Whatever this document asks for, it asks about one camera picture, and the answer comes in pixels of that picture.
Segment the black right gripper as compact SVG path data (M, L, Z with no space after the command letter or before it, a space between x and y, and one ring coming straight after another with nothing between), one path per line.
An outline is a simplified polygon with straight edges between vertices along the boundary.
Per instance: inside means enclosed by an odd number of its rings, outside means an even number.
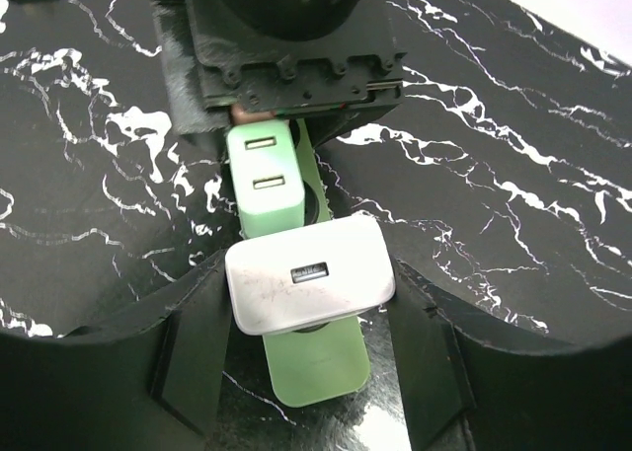
M385 0L152 0L176 134L215 146L233 110L306 123L311 142L403 98Z

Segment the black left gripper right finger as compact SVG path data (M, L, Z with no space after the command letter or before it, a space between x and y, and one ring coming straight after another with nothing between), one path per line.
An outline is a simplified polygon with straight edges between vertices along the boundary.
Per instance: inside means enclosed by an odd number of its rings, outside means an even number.
M389 327L415 450L627 450L631 338L506 323L394 261Z

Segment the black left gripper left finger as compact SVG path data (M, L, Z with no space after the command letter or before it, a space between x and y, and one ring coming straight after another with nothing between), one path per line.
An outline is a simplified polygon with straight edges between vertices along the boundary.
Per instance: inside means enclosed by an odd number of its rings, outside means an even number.
M63 338L1 334L5 450L206 450L231 325L225 255Z

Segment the green usb charger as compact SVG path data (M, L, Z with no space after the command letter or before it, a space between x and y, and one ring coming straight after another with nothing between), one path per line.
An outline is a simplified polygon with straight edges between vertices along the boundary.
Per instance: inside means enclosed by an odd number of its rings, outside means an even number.
M288 125L276 119L238 125L226 145L245 238L303 226L305 188Z

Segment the green power strip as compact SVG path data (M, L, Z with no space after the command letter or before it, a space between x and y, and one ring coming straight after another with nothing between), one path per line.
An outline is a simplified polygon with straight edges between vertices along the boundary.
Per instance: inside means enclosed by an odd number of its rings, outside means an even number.
M311 144L298 125L285 123L305 188L301 227L327 221L330 215ZM305 407L355 392L369 377L368 355L355 317L299 332L265 335L263 344L275 395L289 407Z

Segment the white charger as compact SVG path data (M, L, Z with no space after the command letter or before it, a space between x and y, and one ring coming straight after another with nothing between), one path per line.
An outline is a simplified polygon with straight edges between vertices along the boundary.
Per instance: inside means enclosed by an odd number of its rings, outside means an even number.
M378 221L351 215L232 246L225 270L248 336L304 330L388 302L395 278Z

